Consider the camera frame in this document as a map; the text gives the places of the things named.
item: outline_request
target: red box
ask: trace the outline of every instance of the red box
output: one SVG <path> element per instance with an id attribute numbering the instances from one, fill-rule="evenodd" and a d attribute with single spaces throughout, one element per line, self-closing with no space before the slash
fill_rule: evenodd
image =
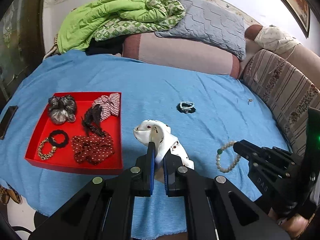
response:
<path id="1" fill-rule="evenodd" d="M 75 135 L 86 135 L 81 125 L 81 117 L 92 106 L 95 99 L 102 95 L 109 96 L 112 93 L 120 92 L 63 92 L 55 93 L 54 96 L 62 97 L 71 95 L 76 100 L 77 112 L 76 121 L 73 123 L 65 122 L 61 125 L 54 124 L 48 116 L 48 105 L 43 111 L 36 128 L 32 134 L 25 159 L 33 166 L 55 171 L 64 171 L 69 173 L 93 174 L 93 175 L 118 175 L 123 170 L 122 151 L 121 151 L 121 111 L 119 116 L 111 115 L 101 122 L 102 130 L 108 132 L 114 143 L 115 153 L 106 158 L 103 162 L 92 165 L 87 161 L 76 163 L 73 158 L 74 152 L 71 147 L 71 139 Z M 41 160 L 37 153 L 39 144 L 49 136 L 53 130 L 64 130 L 69 136 L 69 143 L 64 148 L 57 148 L 54 155 L 48 160 Z M 63 141 L 63 135 L 55 136 L 58 143 Z M 51 150 L 51 144 L 46 143 L 43 147 L 43 153 L 47 154 Z"/>

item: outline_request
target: gray quilted pillow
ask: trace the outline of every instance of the gray quilted pillow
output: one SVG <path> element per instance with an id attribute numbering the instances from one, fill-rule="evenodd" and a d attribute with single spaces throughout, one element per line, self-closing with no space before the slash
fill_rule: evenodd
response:
<path id="1" fill-rule="evenodd" d="M 231 52 L 244 60 L 243 18 L 202 0 L 178 0 L 186 16 L 171 30 L 155 32 L 157 37 L 182 37 L 202 41 Z"/>

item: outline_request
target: silver bolt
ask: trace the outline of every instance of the silver bolt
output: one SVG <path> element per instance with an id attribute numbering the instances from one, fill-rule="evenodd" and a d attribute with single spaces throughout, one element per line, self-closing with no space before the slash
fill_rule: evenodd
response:
<path id="1" fill-rule="evenodd" d="M 316 180 L 316 174 L 314 172 L 311 173 L 310 180 L 311 181 L 315 181 Z"/>
<path id="2" fill-rule="evenodd" d="M 185 166 L 180 166 L 180 167 L 178 168 L 178 171 L 179 171 L 180 173 L 186 173 L 186 172 L 188 171 L 188 168 L 185 167 Z"/>
<path id="3" fill-rule="evenodd" d="M 94 184 L 100 184 L 102 181 L 103 181 L 103 179 L 102 179 L 101 177 L 94 177 L 94 178 L 92 179 L 92 182 L 93 182 Z"/>
<path id="4" fill-rule="evenodd" d="M 218 177 L 216 178 L 216 181 L 217 181 L 218 183 L 223 184 L 223 183 L 225 183 L 227 180 L 226 180 L 226 178 L 223 177 L 223 176 L 218 176 Z"/>
<path id="5" fill-rule="evenodd" d="M 139 173 L 139 172 L 141 171 L 141 169 L 140 169 L 139 167 L 132 167 L 132 168 L 130 169 L 130 171 L 131 171 L 132 173 Z"/>

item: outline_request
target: red polka dot scrunchie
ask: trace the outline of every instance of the red polka dot scrunchie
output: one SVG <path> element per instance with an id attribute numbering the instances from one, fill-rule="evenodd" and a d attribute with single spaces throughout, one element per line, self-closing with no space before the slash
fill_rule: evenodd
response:
<path id="1" fill-rule="evenodd" d="M 71 145 L 75 152 L 75 161 L 83 163 L 87 160 L 87 162 L 96 165 L 114 154 L 113 140 L 109 133 L 105 133 L 106 137 L 99 137 L 95 134 L 89 137 L 73 136 Z"/>

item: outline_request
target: blue bedsheet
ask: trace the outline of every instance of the blue bedsheet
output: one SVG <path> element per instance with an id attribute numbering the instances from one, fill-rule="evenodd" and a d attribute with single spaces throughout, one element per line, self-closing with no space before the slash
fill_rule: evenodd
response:
<path id="1" fill-rule="evenodd" d="M 68 91 L 122 92 L 125 168 L 146 153 L 147 148 L 132 133 L 146 119 L 168 124 L 194 161 L 195 170 L 211 178 L 222 175 L 216 168 L 215 156 L 217 149 L 230 140 L 246 139 L 258 146 L 287 149 L 270 110 L 239 80 L 70 50 L 46 59 L 21 83 L 1 115 L 9 105 L 19 106 L 5 139 L 0 141 L 0 178 L 45 215 L 53 214 L 93 177 L 41 169 L 24 160 L 48 98 L 55 92 Z M 193 101 L 196 112 L 178 112 L 176 105 L 180 101 Z M 224 152 L 222 166 L 227 167 L 233 158 L 231 150 Z M 241 159 L 225 176 L 255 200 L 260 193 L 247 173 L 248 163 Z M 136 198 L 132 237 L 155 239 L 185 230 L 183 199 L 168 198 L 160 182 L 155 181 L 151 198 Z"/>

